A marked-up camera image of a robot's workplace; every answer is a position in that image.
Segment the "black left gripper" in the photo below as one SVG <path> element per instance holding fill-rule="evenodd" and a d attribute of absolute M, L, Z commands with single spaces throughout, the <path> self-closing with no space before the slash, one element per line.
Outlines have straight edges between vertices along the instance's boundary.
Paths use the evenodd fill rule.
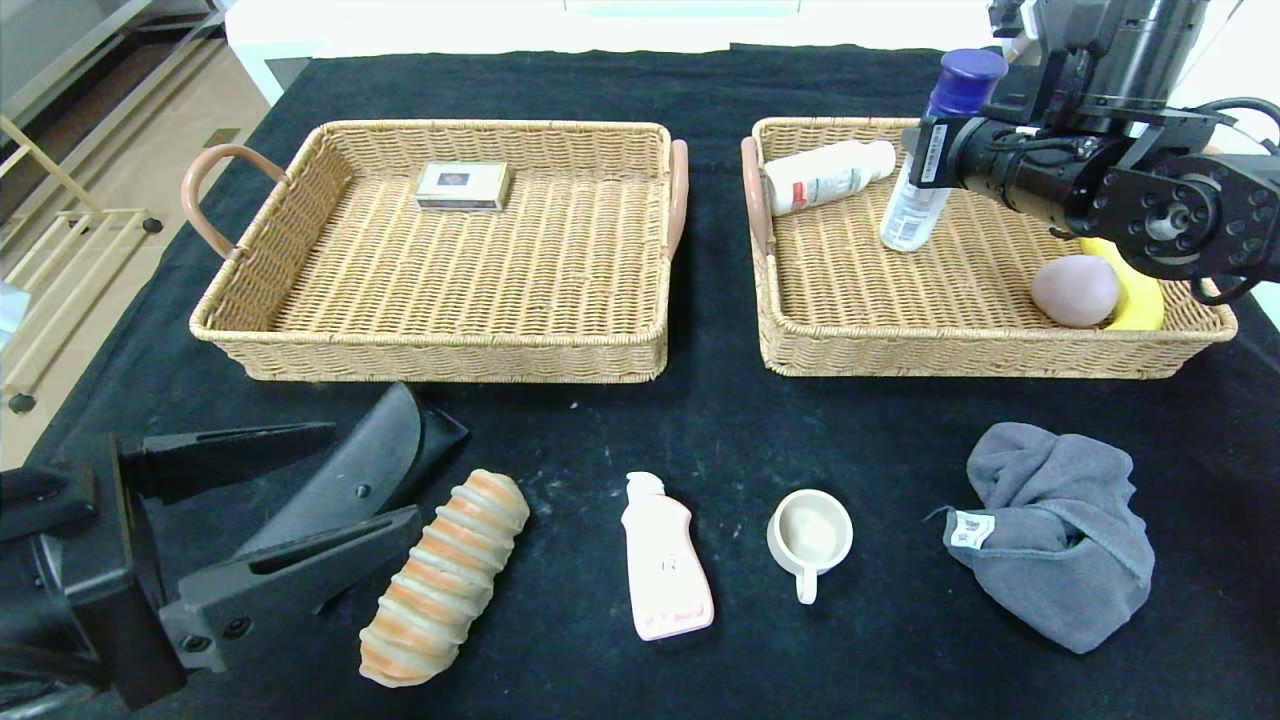
<path fill-rule="evenodd" d="M 63 468 L 5 470 L 3 708 L 54 711 L 108 692 L 142 708 L 182 689 L 183 667 L 248 661 L 402 556 L 422 528 L 413 505 L 193 571 L 161 607 L 141 496 L 177 503 L 335 441 L 332 421 L 99 436 Z"/>

